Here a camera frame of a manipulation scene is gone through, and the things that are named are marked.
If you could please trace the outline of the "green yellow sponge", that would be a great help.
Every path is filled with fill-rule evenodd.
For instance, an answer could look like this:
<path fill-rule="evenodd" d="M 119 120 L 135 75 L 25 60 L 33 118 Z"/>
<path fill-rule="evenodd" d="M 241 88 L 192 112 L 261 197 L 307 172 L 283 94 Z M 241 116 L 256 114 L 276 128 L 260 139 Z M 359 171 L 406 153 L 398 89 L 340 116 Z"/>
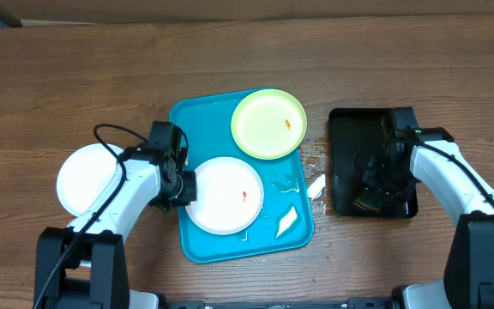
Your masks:
<path fill-rule="evenodd" d="M 386 194 L 374 187 L 362 187 L 353 200 L 356 206 L 371 212 L 380 212 Z"/>

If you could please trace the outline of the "pink plate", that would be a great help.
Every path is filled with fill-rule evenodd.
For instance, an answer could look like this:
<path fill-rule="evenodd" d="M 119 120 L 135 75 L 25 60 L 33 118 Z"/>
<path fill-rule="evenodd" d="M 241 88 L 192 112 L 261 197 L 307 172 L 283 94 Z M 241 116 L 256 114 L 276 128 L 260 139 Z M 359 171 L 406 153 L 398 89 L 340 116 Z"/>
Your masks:
<path fill-rule="evenodd" d="M 262 210 L 264 189 L 248 163 L 217 157 L 195 169 L 196 200 L 186 207 L 189 218 L 203 231 L 229 235 L 246 229 Z"/>

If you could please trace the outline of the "white plate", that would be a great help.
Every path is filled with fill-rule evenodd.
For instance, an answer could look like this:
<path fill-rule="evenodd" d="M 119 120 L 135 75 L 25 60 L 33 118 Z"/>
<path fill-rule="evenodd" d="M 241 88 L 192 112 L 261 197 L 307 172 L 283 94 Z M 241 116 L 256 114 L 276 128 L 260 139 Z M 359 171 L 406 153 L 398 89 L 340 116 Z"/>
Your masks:
<path fill-rule="evenodd" d="M 116 169 L 116 159 L 102 144 L 79 148 L 59 170 L 56 182 L 59 202 L 73 216 L 81 215 L 106 188 Z"/>

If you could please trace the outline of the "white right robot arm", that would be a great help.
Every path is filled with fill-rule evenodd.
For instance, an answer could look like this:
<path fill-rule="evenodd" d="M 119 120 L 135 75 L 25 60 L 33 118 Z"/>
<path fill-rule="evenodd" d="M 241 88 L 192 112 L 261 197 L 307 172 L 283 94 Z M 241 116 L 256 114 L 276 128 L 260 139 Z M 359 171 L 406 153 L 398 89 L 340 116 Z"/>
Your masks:
<path fill-rule="evenodd" d="M 408 141 L 409 172 L 455 224 L 443 278 L 395 288 L 387 308 L 494 308 L 494 190 L 448 140 Z"/>

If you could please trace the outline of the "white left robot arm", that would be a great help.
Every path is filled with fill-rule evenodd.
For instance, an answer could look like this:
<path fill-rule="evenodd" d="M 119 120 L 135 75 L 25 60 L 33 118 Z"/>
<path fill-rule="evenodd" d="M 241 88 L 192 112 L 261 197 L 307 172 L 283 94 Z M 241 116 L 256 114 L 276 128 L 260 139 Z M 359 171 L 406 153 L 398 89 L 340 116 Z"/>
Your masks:
<path fill-rule="evenodd" d="M 124 243 L 147 206 L 169 211 L 196 198 L 186 148 L 127 148 L 107 186 L 67 227 L 47 227 L 36 251 L 36 308 L 157 308 L 130 289 Z"/>

